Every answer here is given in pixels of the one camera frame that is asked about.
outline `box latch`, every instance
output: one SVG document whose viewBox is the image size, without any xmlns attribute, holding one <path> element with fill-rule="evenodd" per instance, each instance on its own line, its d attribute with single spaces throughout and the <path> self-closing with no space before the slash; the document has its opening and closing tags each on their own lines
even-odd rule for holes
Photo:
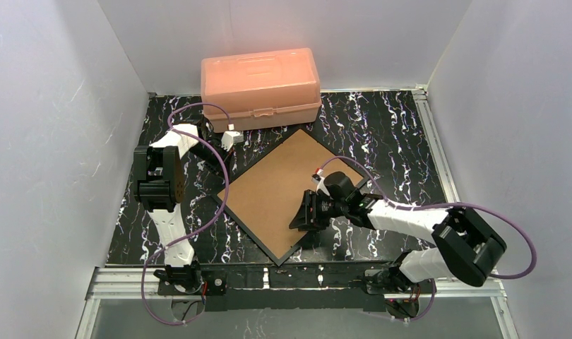
<svg viewBox="0 0 572 339">
<path fill-rule="evenodd" d="M 260 109 L 253 109 L 253 112 L 251 113 L 251 115 L 253 117 L 259 118 L 259 117 L 271 117 L 272 115 L 274 115 L 275 113 L 275 109 L 273 108 L 260 108 Z"/>
</svg>

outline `square board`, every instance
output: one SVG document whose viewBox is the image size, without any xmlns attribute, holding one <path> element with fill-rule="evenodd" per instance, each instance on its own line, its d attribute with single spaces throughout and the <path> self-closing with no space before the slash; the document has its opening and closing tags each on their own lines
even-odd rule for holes
<svg viewBox="0 0 572 339">
<path fill-rule="evenodd" d="M 291 230 L 288 225 L 301 206 L 304 191 L 316 189 L 311 175 L 333 156 L 300 129 L 230 183 L 226 213 L 277 265 L 299 248 L 306 232 Z M 323 170 L 324 176 L 341 171 L 353 184 L 366 182 L 339 159 Z M 219 202 L 223 197 L 223 190 L 214 196 Z"/>
</svg>

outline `black bracket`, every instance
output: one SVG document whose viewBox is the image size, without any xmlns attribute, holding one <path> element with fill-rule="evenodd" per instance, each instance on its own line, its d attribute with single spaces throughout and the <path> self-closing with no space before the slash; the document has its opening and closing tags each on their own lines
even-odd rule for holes
<svg viewBox="0 0 572 339">
<path fill-rule="evenodd" d="M 160 285 L 168 283 L 170 285 L 180 285 L 185 290 L 195 290 L 200 284 L 201 267 L 197 261 L 193 261 L 191 265 L 183 267 L 173 267 L 166 265 L 162 270 L 155 270 L 153 275 L 160 280 Z"/>
<path fill-rule="evenodd" d="M 448 269 L 480 287 L 506 251 L 506 243 L 472 208 L 451 208 L 431 234 Z"/>
<path fill-rule="evenodd" d="M 134 150 L 133 191 L 146 210 L 174 211 L 184 197 L 184 172 L 177 146 L 154 148 L 137 146 Z"/>
</svg>

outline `table surface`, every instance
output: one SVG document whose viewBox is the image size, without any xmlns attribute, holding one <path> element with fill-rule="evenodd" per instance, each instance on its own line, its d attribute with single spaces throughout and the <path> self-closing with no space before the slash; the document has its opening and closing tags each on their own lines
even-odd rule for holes
<svg viewBox="0 0 572 339">
<path fill-rule="evenodd" d="M 197 96 L 154 97 L 149 101 L 139 145 L 148 145 L 167 131 L 167 117 L 176 108 L 200 102 Z M 306 129 L 332 153 L 362 163 L 389 198 L 403 203 L 444 202 L 444 193 L 410 91 L 322 93 L 323 106 L 314 123 L 245 131 L 245 142 L 235 146 L 232 176 L 245 172 L 272 145 Z M 201 115 L 197 107 L 180 114 L 174 123 Z M 182 217 L 190 233 L 218 209 L 210 197 L 223 187 L 223 179 L 211 174 L 189 153 L 183 158 L 186 193 Z M 160 248 L 153 221 L 131 192 L 132 174 L 107 255 L 108 265 L 142 265 Z M 191 239 L 201 263 L 271 263 L 246 233 L 223 215 L 207 232 Z M 396 232 L 373 231 L 334 220 L 322 232 L 305 236 L 302 247 L 287 263 L 326 261 L 390 261 L 406 249 L 424 249 L 427 244 Z M 163 263 L 163 256 L 156 263 Z"/>
</svg>

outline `orange plastic box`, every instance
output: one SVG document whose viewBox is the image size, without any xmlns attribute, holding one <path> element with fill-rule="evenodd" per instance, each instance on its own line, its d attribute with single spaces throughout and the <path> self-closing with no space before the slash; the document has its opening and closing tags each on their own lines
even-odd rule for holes
<svg viewBox="0 0 572 339">
<path fill-rule="evenodd" d="M 311 122 L 321 106 L 308 48 L 204 59 L 201 97 L 226 109 L 236 131 Z M 227 130 L 218 108 L 205 106 L 203 113 L 215 132 Z"/>
</svg>

